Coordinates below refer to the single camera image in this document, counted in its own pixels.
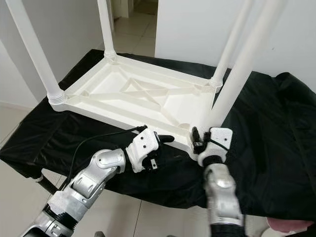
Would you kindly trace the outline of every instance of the white plastic leg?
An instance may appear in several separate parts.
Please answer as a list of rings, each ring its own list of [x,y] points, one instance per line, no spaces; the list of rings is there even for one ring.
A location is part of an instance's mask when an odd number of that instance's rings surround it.
[[[228,68],[229,60],[232,57],[232,54],[234,52],[234,49],[235,49],[236,44],[238,42],[238,39],[241,35],[242,29],[245,25],[247,18],[248,18],[249,12],[250,12],[251,7],[252,7],[252,3],[253,3],[253,0],[244,0],[243,5],[242,5],[240,12],[238,14],[238,17],[234,23],[231,34],[230,34],[228,41],[226,43],[226,46],[225,46],[225,49],[224,49],[223,54],[221,56],[221,59],[220,59],[218,66],[216,68],[216,71],[210,80],[211,86],[214,86],[217,88],[216,93],[220,90],[220,88],[223,85],[224,74]]]
[[[285,4],[286,0],[266,0],[215,105],[204,120],[203,131],[210,127],[220,127],[224,122],[252,71],[255,57],[265,45]]]
[[[106,0],[98,0],[99,6],[99,13],[100,13],[100,21],[101,21],[101,28],[103,34],[103,41],[104,41],[104,56],[106,58],[114,59],[116,56],[114,47],[113,47],[113,40],[112,40],[112,33],[111,33],[111,24],[109,19],[109,12]]]
[[[58,86],[53,71],[49,66],[40,42],[26,13],[22,0],[6,0],[6,4],[9,7],[13,20],[34,63],[39,77],[44,84],[49,102],[54,105],[61,104],[65,100],[64,91]]]

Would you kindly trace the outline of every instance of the white wall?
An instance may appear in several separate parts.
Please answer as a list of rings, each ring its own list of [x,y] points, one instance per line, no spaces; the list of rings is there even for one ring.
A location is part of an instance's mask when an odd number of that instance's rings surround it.
[[[248,35],[262,0],[255,0]],[[216,66],[242,0],[159,0],[155,56]],[[288,0],[254,71],[290,72],[316,91],[316,1]],[[231,61],[236,59],[236,52]]]
[[[0,103],[33,108],[38,103],[0,40]]]
[[[103,41],[96,0],[24,0],[23,3],[58,81]],[[4,0],[0,0],[0,39],[26,85],[40,101],[46,91]]]

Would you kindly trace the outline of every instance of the black tablecloth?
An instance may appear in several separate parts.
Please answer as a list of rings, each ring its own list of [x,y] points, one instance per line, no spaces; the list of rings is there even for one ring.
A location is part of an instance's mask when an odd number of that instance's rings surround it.
[[[215,68],[195,63],[123,54],[202,78]],[[66,89],[103,58],[91,50],[60,82]],[[227,165],[237,183],[245,214],[282,219],[316,219],[316,95],[289,73],[275,78],[253,72],[225,127],[234,131]],[[55,112],[44,98],[20,123],[0,151],[25,177],[46,168],[68,175],[76,146],[96,134],[121,131],[69,111]],[[126,147],[133,133],[87,142],[79,151],[76,172],[99,149]],[[164,145],[157,172],[116,175],[106,188],[169,207],[205,207],[202,169],[178,149]]]

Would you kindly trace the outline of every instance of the robotic hand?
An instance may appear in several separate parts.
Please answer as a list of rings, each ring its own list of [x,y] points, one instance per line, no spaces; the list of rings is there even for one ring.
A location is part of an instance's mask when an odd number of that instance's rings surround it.
[[[213,127],[203,141],[193,128],[192,141],[198,164],[204,167],[205,191],[212,237],[245,237],[243,215],[235,195],[236,184],[230,175],[226,154],[233,132],[228,128]]]
[[[100,150],[87,168],[79,172],[63,191],[57,191],[22,237],[70,237],[76,224],[94,204],[108,180],[125,171],[129,160],[135,173],[157,169],[155,157],[161,143],[172,136],[158,136],[149,128],[137,135],[124,150]]]

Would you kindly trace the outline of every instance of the pink object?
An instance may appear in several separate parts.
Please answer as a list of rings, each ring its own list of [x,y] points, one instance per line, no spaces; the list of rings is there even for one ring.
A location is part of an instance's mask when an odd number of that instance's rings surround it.
[[[282,233],[289,233],[290,231],[300,231],[314,224],[313,221],[281,220],[270,217],[268,217],[267,220],[269,226],[273,230]]]

